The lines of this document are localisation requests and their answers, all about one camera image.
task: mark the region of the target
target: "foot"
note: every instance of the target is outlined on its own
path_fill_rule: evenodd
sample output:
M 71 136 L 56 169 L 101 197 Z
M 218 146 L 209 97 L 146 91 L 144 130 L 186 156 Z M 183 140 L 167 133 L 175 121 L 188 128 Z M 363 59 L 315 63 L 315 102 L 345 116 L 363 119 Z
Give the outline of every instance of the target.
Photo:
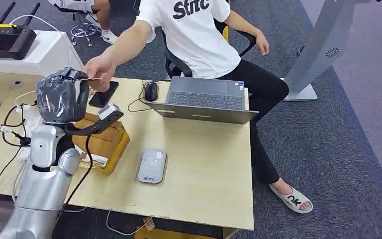
M 89 21 L 91 24 L 96 25 L 98 28 L 101 29 L 100 23 L 97 20 L 97 15 L 93 13 L 89 13 L 86 16 L 86 20 Z
M 101 37 L 103 41 L 110 43 L 112 45 L 115 44 L 116 40 L 118 39 L 118 37 L 115 34 L 113 34 L 113 32 L 111 32 L 110 30 L 109 31 L 102 30 Z
M 292 193 L 292 187 L 289 186 L 289 184 L 285 183 L 282 178 L 279 178 L 279 180 L 276 183 L 271 184 L 276 190 L 282 194 L 282 195 L 288 195 Z M 299 209 L 301 211 L 309 208 L 311 205 L 309 202 L 304 202 L 301 204 Z

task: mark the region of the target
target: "computer mouse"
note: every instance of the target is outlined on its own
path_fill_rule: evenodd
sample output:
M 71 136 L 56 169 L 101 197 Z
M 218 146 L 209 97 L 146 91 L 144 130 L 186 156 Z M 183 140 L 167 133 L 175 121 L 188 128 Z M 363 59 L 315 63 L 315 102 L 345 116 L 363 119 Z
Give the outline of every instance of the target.
M 156 84 L 156 82 L 149 82 L 146 84 L 146 86 L 144 87 L 144 98 L 147 100 L 147 101 L 155 101 L 157 100 L 157 90 L 158 90 L 158 85 Z

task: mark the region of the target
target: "black robot glove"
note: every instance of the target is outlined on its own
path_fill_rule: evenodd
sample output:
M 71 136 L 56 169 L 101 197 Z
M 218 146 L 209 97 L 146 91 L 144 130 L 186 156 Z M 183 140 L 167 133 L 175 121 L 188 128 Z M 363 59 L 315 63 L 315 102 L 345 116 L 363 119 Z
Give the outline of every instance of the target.
M 86 73 L 65 67 L 37 83 L 37 106 L 45 122 L 69 123 L 84 118 L 89 84 L 87 81 L 80 82 L 80 92 L 76 98 L 75 82 L 87 78 Z

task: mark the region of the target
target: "router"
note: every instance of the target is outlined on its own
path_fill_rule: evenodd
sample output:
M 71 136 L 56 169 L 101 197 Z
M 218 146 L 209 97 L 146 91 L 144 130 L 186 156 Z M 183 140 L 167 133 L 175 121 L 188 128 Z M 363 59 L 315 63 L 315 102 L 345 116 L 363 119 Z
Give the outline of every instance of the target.
M 0 17 L 0 58 L 22 60 L 36 38 L 36 33 L 28 27 L 32 17 L 28 17 L 23 25 L 3 24 L 8 14 L 14 8 L 13 1 Z M 37 3 L 30 15 L 34 15 L 39 8 Z

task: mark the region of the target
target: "laptop keyboard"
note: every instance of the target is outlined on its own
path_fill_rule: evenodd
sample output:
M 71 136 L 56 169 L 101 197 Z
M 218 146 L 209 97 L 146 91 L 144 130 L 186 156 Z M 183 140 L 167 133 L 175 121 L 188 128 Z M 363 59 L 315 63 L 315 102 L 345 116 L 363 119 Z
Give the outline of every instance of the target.
M 171 97 L 168 103 L 222 109 L 242 109 L 241 96 L 223 96 L 180 91 L 171 91 Z

